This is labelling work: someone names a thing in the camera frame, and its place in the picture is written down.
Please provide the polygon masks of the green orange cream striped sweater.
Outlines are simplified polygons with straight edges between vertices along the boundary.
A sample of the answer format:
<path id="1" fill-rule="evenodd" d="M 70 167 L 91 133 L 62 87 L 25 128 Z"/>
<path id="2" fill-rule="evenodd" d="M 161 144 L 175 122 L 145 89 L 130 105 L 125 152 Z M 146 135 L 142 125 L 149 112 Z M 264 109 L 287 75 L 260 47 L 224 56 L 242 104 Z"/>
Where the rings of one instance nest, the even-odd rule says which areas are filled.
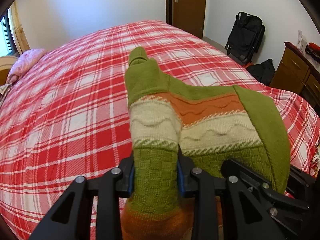
<path id="1" fill-rule="evenodd" d="M 290 143 L 274 101 L 233 86 L 190 86 L 165 74 L 144 48 L 125 73 L 135 165 L 121 214 L 124 239 L 189 239 L 193 201 L 178 192 L 178 154 L 214 177 L 233 159 L 284 193 Z"/>

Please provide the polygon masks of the red white plaid bedspread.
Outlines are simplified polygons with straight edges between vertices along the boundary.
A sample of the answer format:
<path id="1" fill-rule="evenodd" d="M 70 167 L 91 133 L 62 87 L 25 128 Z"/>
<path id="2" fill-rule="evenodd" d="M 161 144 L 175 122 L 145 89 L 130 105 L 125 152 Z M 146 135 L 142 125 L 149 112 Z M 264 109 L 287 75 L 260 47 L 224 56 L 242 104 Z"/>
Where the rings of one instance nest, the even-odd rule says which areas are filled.
<path id="1" fill-rule="evenodd" d="M 271 97 L 291 163 L 312 172 L 319 117 L 304 99 L 259 83 L 214 46 L 164 22 L 122 24 L 48 52 L 1 106 L 1 215 L 18 239 L 28 239 L 76 176 L 99 176 L 129 155 L 124 74 L 137 46 L 189 85 L 240 85 Z"/>

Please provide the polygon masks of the cream patterned pillow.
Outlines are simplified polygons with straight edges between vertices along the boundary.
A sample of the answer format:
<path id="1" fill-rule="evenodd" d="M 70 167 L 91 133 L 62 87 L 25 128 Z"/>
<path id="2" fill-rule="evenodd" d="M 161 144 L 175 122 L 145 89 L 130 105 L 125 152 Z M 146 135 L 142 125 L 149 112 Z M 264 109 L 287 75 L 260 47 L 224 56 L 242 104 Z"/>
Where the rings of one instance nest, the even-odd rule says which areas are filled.
<path id="1" fill-rule="evenodd" d="M 12 88 L 12 84 L 4 84 L 0 86 L 0 107 L 3 105 L 5 98 Z"/>

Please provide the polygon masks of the black bag on floor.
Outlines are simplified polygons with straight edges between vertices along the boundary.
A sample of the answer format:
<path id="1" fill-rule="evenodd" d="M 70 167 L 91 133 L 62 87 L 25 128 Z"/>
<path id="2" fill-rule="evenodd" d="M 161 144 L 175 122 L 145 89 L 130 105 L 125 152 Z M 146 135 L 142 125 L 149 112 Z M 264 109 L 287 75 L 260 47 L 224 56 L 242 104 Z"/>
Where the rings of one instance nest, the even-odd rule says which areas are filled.
<path id="1" fill-rule="evenodd" d="M 269 86 L 276 70 L 273 66 L 273 60 L 268 59 L 261 64 L 253 64 L 246 68 L 246 70 L 251 74 L 258 82 Z"/>

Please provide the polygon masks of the brown wooden dresser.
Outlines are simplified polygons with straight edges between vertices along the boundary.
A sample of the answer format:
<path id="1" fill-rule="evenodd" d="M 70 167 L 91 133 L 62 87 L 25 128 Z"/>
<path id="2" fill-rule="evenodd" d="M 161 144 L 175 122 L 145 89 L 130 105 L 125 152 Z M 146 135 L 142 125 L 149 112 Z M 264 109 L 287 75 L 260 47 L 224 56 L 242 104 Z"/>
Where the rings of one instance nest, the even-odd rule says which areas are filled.
<path id="1" fill-rule="evenodd" d="M 298 94 L 319 113 L 319 71 L 292 43 L 285 42 L 283 57 L 269 86 Z"/>

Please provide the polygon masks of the pink pillow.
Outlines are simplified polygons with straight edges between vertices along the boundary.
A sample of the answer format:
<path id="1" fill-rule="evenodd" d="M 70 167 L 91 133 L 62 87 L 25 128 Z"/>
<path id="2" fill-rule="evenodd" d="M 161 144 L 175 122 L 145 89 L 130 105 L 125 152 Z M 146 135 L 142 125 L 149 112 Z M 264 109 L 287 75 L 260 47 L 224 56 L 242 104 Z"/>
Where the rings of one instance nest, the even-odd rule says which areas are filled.
<path id="1" fill-rule="evenodd" d="M 46 53 L 47 51 L 42 48 L 25 51 L 11 67 L 6 83 L 15 84 L 31 70 Z"/>

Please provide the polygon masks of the beige wooden headboard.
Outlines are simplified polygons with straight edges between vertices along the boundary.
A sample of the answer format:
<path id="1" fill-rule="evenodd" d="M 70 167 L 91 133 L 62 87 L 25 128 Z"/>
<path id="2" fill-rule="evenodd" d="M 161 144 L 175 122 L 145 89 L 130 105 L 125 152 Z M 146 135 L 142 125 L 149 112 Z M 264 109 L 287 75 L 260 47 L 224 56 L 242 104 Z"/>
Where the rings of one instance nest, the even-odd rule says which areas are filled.
<path id="1" fill-rule="evenodd" d="M 18 60 L 18 57 L 15 56 L 1 56 L 0 57 L 0 85 L 6 83 L 10 69 L 14 63 Z"/>

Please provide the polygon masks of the red black item on dresser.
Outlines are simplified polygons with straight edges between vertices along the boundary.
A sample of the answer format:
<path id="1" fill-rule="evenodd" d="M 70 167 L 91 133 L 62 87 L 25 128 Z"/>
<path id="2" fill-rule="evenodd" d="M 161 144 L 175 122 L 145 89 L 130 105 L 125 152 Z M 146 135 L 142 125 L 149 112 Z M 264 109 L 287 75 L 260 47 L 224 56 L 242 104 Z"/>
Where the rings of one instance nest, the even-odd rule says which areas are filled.
<path id="1" fill-rule="evenodd" d="M 310 55 L 316 62 L 320 63 L 320 46 L 310 42 L 306 45 L 305 52 Z"/>

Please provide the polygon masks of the white card on dresser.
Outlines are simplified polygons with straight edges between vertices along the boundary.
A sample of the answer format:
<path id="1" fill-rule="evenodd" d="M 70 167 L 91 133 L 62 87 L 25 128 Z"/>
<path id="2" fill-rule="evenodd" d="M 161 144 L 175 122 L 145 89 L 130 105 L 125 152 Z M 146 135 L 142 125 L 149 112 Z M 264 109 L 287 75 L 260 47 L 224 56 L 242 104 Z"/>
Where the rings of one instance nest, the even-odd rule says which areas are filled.
<path id="1" fill-rule="evenodd" d="M 303 36 L 303 32 L 301 30 L 298 30 L 298 36 L 297 36 L 297 44 L 296 47 L 298 50 L 305 55 L 305 49 L 306 49 L 307 41 L 305 40 Z"/>

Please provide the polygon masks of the black folded stroller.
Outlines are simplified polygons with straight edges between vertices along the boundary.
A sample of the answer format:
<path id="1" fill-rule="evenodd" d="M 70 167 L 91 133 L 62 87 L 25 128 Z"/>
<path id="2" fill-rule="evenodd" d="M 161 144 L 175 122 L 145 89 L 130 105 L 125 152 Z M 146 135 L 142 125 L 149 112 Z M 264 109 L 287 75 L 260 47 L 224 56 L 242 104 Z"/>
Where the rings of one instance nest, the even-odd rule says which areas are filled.
<path id="1" fill-rule="evenodd" d="M 259 50 L 264 33 L 265 26 L 258 16 L 240 11 L 225 45 L 227 55 L 232 54 L 244 65 L 250 63 L 253 54 Z"/>

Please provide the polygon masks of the yellow curtain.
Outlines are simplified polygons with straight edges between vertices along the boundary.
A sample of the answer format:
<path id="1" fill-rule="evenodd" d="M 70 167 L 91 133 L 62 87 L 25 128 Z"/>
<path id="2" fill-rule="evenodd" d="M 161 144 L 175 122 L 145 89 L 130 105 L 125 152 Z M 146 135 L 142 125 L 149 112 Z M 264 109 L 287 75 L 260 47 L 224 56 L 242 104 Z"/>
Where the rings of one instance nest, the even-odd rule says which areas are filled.
<path id="1" fill-rule="evenodd" d="M 8 17 L 9 17 L 10 31 L 12 34 L 14 44 L 17 48 L 18 53 L 22 55 L 25 51 L 30 49 L 30 46 L 25 36 L 24 30 L 19 18 L 16 1 L 14 1 L 13 4 L 10 6 L 8 10 Z"/>

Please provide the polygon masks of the brown wooden door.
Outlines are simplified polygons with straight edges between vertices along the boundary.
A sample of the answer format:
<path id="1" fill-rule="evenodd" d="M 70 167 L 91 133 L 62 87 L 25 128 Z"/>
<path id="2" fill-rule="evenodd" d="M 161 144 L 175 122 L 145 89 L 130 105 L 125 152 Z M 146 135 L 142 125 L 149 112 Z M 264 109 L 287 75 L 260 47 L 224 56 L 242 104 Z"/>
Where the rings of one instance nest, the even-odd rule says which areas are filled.
<path id="1" fill-rule="evenodd" d="M 203 38 L 206 0 L 166 0 L 166 22 Z"/>

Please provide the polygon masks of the window with dark frame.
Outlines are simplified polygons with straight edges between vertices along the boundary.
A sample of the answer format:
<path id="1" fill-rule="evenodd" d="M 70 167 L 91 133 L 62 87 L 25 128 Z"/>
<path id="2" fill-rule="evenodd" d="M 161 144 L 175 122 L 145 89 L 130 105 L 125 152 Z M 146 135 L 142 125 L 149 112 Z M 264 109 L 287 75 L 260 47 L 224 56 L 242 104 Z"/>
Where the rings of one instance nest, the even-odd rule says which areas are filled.
<path id="1" fill-rule="evenodd" d="M 0 29 L 0 55 L 1 56 L 11 56 L 14 55 L 17 52 L 17 49 L 15 47 L 10 25 L 9 25 L 9 18 L 8 13 L 4 15 L 4 17 L 1 20 L 1 29 Z"/>

